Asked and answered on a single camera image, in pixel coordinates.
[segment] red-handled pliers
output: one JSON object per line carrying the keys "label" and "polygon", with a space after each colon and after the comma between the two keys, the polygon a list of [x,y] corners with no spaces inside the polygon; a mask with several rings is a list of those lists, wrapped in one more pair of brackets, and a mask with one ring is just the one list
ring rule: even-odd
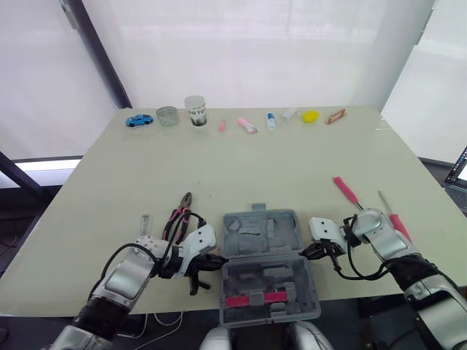
{"label": "red-handled pliers", "polygon": [[[186,195],[183,196],[178,208],[173,210],[169,221],[167,222],[165,228],[163,229],[162,239],[168,241],[170,230],[172,229],[172,226],[174,225],[174,223],[179,219],[180,216],[191,212],[191,210],[189,209],[190,204],[191,204],[191,192],[188,192]],[[187,233],[187,229],[188,229],[188,219],[189,219],[188,215],[182,219],[182,229],[180,230],[180,234],[178,238],[175,236],[176,238],[175,244],[180,244],[180,242],[182,242],[183,239],[185,238],[185,234]]]}

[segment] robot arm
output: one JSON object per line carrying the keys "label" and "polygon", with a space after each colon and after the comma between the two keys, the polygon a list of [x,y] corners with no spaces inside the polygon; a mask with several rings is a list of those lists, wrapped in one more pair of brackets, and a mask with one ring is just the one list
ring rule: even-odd
{"label": "robot arm", "polygon": [[165,261],[161,260],[169,245],[167,241],[141,236],[134,244],[123,246],[132,248],[122,262],[96,284],[86,306],[74,318],[72,325],[63,329],[50,350],[110,349],[112,339],[125,318],[150,278],[156,275],[165,279],[189,276],[191,295],[196,294],[199,285],[209,287],[199,282],[198,272],[218,270],[225,262],[222,257],[204,254],[215,244],[212,226],[204,225],[190,233],[179,246],[171,246]]}
{"label": "robot arm", "polygon": [[309,224],[314,243],[302,255],[310,260],[331,257],[335,270],[342,276],[336,257],[350,254],[351,248],[362,243],[370,244],[382,261],[379,273],[347,278],[376,280],[386,267],[418,313],[417,329],[426,344],[433,349],[467,349],[466,299],[449,277],[425,260],[411,241],[394,229],[384,213],[364,209],[345,219],[342,227],[316,217]]}

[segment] open toolbox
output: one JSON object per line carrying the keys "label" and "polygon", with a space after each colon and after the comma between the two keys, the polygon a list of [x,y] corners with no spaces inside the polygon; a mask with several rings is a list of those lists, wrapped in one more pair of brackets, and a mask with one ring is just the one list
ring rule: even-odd
{"label": "open toolbox", "polygon": [[320,315],[309,261],[296,213],[266,210],[223,218],[223,256],[220,324],[235,328],[314,319]]}

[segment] yellow object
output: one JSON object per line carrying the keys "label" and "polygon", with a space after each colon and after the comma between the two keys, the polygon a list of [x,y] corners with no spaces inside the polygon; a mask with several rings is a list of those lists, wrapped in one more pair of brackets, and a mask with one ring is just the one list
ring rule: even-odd
{"label": "yellow object", "polygon": [[304,123],[313,123],[320,117],[318,111],[306,111],[304,112]]}

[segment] toolbox lid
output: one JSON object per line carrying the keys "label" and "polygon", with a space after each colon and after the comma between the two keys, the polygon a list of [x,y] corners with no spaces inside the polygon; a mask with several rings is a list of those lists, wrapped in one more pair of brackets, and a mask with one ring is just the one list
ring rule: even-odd
{"label": "toolbox lid", "polygon": [[223,217],[223,256],[228,259],[299,253],[303,241],[293,210],[266,210],[266,204],[252,205],[252,211]]}

